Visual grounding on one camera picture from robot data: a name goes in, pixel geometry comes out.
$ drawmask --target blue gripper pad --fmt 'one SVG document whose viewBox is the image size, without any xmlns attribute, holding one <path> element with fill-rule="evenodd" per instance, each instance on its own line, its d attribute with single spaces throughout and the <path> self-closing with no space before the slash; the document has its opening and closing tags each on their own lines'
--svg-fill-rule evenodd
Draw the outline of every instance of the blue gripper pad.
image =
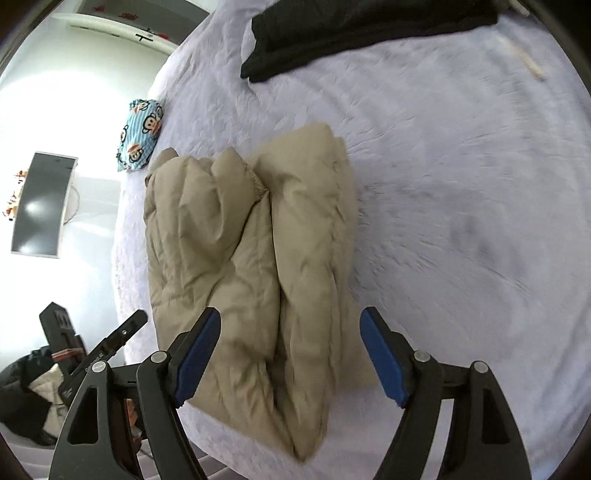
<svg viewBox="0 0 591 480">
<path fill-rule="evenodd" d="M 375 307 L 361 312 L 359 330 L 386 396 L 405 408 L 415 388 L 412 347 L 388 328 Z"/>
<path fill-rule="evenodd" d="M 191 331 L 182 333 L 182 341 L 168 364 L 168 392 L 175 407 L 193 398 L 222 331 L 220 313 L 206 308 Z"/>
</svg>

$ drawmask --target beige jacket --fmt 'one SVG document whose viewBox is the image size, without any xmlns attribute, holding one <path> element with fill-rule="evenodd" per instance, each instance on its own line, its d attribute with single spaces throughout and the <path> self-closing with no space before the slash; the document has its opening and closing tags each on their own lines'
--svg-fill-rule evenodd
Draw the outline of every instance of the beige jacket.
<svg viewBox="0 0 591 480">
<path fill-rule="evenodd" d="M 299 460 L 326 432 L 339 385 L 373 381 L 348 290 L 356 223 L 341 139 L 311 125 L 244 161 L 178 157 L 147 180 L 150 296 L 160 348 L 207 306 L 222 317 L 191 403 Z"/>
</svg>

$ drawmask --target blue pillow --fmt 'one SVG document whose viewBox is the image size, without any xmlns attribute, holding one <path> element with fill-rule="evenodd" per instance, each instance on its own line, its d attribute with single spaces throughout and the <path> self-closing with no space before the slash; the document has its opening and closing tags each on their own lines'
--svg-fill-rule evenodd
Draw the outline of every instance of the blue pillow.
<svg viewBox="0 0 591 480">
<path fill-rule="evenodd" d="M 117 171 L 139 170 L 150 161 L 160 135 L 164 110 L 156 100 L 134 100 L 129 104 L 127 124 L 121 131 Z"/>
</svg>

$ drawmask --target television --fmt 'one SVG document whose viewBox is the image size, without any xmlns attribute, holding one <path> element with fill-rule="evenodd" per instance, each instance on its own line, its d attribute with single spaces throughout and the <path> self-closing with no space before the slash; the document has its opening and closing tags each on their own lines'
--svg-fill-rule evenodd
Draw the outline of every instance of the television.
<svg viewBox="0 0 591 480">
<path fill-rule="evenodd" d="M 59 258 L 67 199 L 77 159 L 36 152 L 14 219 L 11 252 Z"/>
</svg>

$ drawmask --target bed surface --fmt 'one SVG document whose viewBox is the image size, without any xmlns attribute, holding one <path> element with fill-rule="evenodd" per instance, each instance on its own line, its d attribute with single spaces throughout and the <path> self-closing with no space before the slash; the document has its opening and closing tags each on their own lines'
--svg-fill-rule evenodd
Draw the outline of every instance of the bed surface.
<svg viewBox="0 0 591 480">
<path fill-rule="evenodd" d="M 438 361 L 493 369 L 535 479 L 545 479 L 591 411 L 591 100 L 534 21 L 343 52 L 250 85 L 248 23 L 269 0 L 227 1 L 158 74 L 164 101 L 154 154 L 196 157 L 323 121 L 345 139 L 359 233 L 350 281 L 360 306 Z M 544 80 L 517 53 L 526 52 Z M 119 320 L 150 312 L 145 172 L 122 177 L 113 248 Z M 128 362 L 157 349 L 153 323 Z M 401 418 L 379 387 L 342 394 L 316 456 L 298 465 L 193 407 L 189 438 L 252 480 L 373 478 Z M 427 473 L 451 415 L 444 403 Z"/>
</svg>

